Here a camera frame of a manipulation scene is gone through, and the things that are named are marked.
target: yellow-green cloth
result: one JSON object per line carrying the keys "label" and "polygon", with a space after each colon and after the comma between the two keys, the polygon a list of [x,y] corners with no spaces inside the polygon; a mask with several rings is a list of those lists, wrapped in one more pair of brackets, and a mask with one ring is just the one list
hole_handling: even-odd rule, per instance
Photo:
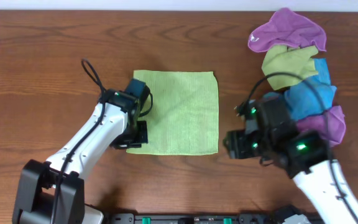
{"label": "yellow-green cloth", "polygon": [[[128,149],[133,154],[208,155],[218,152],[218,83],[213,72],[137,70],[153,94],[147,121],[149,143]],[[150,107],[150,97],[144,110]]]}
{"label": "yellow-green cloth", "polygon": [[[276,45],[266,53],[262,71],[265,75],[273,72],[290,72],[306,79],[318,74],[314,67],[314,60],[311,58],[317,53],[316,46],[293,49],[286,45]],[[297,78],[279,75],[269,78],[268,82],[274,90],[279,90],[296,85],[300,81]]]}

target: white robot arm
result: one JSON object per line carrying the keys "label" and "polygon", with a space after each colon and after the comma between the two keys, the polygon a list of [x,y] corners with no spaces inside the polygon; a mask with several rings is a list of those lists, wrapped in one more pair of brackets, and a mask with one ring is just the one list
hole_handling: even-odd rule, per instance
{"label": "white robot arm", "polygon": [[[358,201],[347,184],[338,161],[334,161],[333,168],[341,190],[346,194],[346,202],[358,219]],[[329,170],[329,161],[310,167],[310,171],[309,174],[300,172],[293,181],[309,198],[324,222],[356,223],[344,201],[339,198],[339,192]]]}
{"label": "white robot arm", "polygon": [[[64,145],[58,152],[50,156],[47,161],[50,167],[59,170],[66,159],[66,155],[72,147],[93,127],[101,114],[102,104],[98,103],[89,120],[74,135],[74,137]],[[76,172],[79,178],[86,180],[100,159],[107,147],[120,136],[127,127],[128,113],[123,112],[120,107],[106,103],[106,110],[101,124],[84,140],[75,151],[71,162],[68,163],[65,173]]]}

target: blue towel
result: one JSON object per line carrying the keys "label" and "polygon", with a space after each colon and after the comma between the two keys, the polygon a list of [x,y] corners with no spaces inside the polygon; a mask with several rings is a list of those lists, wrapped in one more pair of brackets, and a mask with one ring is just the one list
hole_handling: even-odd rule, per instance
{"label": "blue towel", "polygon": [[276,92],[268,92],[263,96],[263,98],[274,98],[274,97],[282,97],[282,96],[283,95]]}
{"label": "blue towel", "polygon": [[[323,100],[324,109],[327,110],[333,106],[336,86],[331,86],[326,59],[314,59],[314,64],[318,74],[306,80],[317,90]],[[284,93],[284,98],[287,102],[291,118],[295,121],[307,116],[323,113],[317,98],[303,82],[291,86],[290,89]]]}

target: wood grain surface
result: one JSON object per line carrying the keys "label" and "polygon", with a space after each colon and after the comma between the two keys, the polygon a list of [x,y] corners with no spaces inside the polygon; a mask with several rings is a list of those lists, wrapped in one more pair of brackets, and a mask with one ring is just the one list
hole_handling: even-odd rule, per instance
{"label": "wood grain surface", "polygon": [[[328,36],[326,57],[347,133],[334,148],[358,198],[358,13],[302,13]],[[219,85],[219,153],[140,156],[107,150],[86,181],[86,203],[116,212],[237,213],[294,204],[314,211],[285,172],[230,160],[221,140],[242,127],[233,111],[263,76],[265,54],[247,47],[272,12],[0,11],[0,223],[11,221],[19,175],[44,161],[89,118],[98,87],[123,89],[133,70],[213,71]],[[262,86],[256,96],[270,90]]]}

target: purple towel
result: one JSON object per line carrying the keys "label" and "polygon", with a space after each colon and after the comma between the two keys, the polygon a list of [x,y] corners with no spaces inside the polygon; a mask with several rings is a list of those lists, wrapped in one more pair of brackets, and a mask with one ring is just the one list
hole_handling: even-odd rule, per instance
{"label": "purple towel", "polygon": [[342,142],[343,136],[346,132],[345,115],[342,112],[341,106],[333,106],[326,111],[328,116],[328,127],[330,138],[326,132],[323,115],[309,116],[305,119],[296,122],[296,126],[300,132],[314,129],[320,133],[321,138],[328,139],[329,145],[336,146]]}
{"label": "purple towel", "polygon": [[309,47],[326,51],[327,36],[323,28],[306,18],[283,8],[275,12],[268,23],[256,28],[248,40],[248,47],[254,52],[266,52],[274,45]]}

